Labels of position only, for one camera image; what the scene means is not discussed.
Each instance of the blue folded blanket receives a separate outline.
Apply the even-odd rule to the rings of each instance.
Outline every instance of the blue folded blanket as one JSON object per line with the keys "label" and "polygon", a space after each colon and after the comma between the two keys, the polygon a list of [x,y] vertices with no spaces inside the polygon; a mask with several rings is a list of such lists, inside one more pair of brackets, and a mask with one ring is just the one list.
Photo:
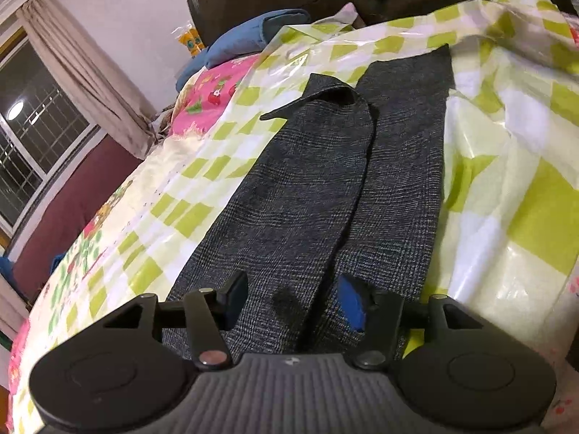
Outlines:
{"label": "blue folded blanket", "polygon": [[219,37],[209,49],[189,62],[179,76],[177,91],[181,91],[187,80],[203,66],[211,69],[235,57],[261,52],[283,26],[308,24],[311,20],[305,9],[279,9],[233,27]]}

